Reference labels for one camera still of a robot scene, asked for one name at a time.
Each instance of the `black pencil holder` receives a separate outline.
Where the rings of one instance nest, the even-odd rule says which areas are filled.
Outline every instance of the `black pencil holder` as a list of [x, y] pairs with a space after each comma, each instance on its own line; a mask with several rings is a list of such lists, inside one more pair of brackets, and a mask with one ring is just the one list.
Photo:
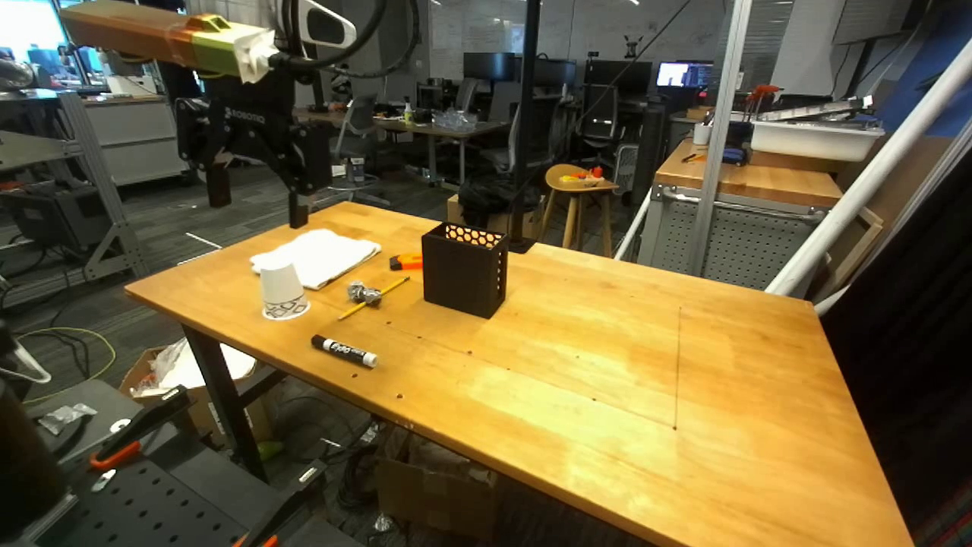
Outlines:
[[423, 235], [427, 301], [492, 316], [507, 297], [507, 238], [445, 223]]

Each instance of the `paper cup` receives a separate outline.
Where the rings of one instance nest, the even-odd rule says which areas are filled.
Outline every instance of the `paper cup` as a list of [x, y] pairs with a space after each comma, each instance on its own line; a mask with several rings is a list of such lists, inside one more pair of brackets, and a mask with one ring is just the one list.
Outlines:
[[285, 258], [272, 258], [262, 272], [262, 314], [272, 323], [288, 323], [309, 309], [299, 272]]

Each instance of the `red object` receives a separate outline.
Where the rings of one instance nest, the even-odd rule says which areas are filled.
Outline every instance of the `red object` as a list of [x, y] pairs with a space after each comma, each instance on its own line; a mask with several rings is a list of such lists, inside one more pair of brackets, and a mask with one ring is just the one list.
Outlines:
[[128, 461], [135, 461], [135, 458], [141, 458], [141, 455], [143, 455], [143, 445], [141, 445], [141, 441], [131, 441], [131, 445], [125, 445], [122, 451], [115, 451], [115, 454], [111, 454], [111, 455], [105, 455], [105, 458], [92, 455], [92, 472], [95, 472], [95, 473], [105, 473], [105, 472], [122, 469], [122, 465], [128, 465]]
[[751, 90], [751, 100], [749, 100], [749, 113], [762, 113], [762, 102], [772, 102], [772, 96], [781, 90], [781, 86], [758, 86]]
[[281, 535], [264, 537], [262, 547], [282, 547], [282, 545], [281, 545]]

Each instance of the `marker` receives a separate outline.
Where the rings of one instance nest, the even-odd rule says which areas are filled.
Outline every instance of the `marker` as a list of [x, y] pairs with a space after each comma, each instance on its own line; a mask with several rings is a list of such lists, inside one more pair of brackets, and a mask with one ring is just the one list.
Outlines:
[[333, 353], [333, 357], [338, 357], [345, 363], [361, 364], [361, 368], [375, 368], [377, 364], [375, 353], [361, 353], [361, 351], [347, 347], [347, 345], [340, 345], [336, 337], [313, 333], [309, 347], [318, 351], [318, 353]]

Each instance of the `metal pole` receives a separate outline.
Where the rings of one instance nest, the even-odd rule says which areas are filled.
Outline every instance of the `metal pole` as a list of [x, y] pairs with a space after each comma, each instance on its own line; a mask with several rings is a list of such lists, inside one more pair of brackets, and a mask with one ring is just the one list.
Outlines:
[[695, 275], [695, 278], [704, 275], [710, 215], [714, 215], [714, 202], [720, 195], [729, 113], [733, 113], [736, 79], [738, 79], [738, 68], [741, 68], [741, 50], [749, 43], [751, 13], [754, 13], [751, 0], [733, 4], [733, 20], [729, 20], [725, 57], [722, 57], [722, 77], [720, 77], [720, 96], [717, 96], [717, 113], [710, 122], [714, 130], [710, 130], [710, 143], [709, 143], [704, 178], [702, 178], [698, 213], [695, 213], [695, 227], [694, 227], [694, 249], [691, 249], [691, 264], [688, 264], [688, 275]]
[[525, 145], [531, 143], [531, 120], [535, 120], [535, 63], [538, 63], [538, 33], [542, 33], [542, 0], [525, 4], [524, 23], [524, 73], [520, 73], [520, 126], [516, 126], [516, 164], [514, 164], [514, 253], [530, 253], [531, 240], [524, 235], [524, 195], [525, 195]]
[[641, 227], [641, 223], [645, 223], [645, 215], [647, 215], [647, 206], [651, 206], [651, 187], [645, 193], [645, 202], [641, 202], [641, 206], [638, 206], [638, 213], [635, 213], [625, 238], [621, 240], [621, 245], [617, 245], [617, 253], [614, 253], [614, 262], [622, 262], [622, 258], [625, 258], [625, 253], [630, 253], [630, 245], [631, 245], [631, 240], [635, 240], [635, 232]]
[[930, 195], [940, 193], [940, 184], [952, 177], [952, 169], [970, 154], [972, 148], [972, 120], [966, 129], [952, 139], [952, 145], [941, 151], [941, 158], [933, 164], [933, 169], [924, 177], [913, 202], [902, 206], [902, 213], [895, 218], [883, 243], [861, 264], [865, 272], [883, 245], [913, 223], [913, 215], [924, 206]]
[[795, 287], [810, 275], [824, 253], [845, 235], [856, 213], [873, 202], [873, 195], [887, 181], [887, 173], [913, 151], [924, 130], [940, 120], [948, 100], [972, 77], [972, 40], [948, 63], [940, 82], [922, 96], [913, 115], [895, 130], [883, 148], [868, 162], [868, 166], [853, 178], [848, 195], [828, 213], [818, 232], [792, 253], [784, 272], [766, 287], [772, 295], [792, 295]]

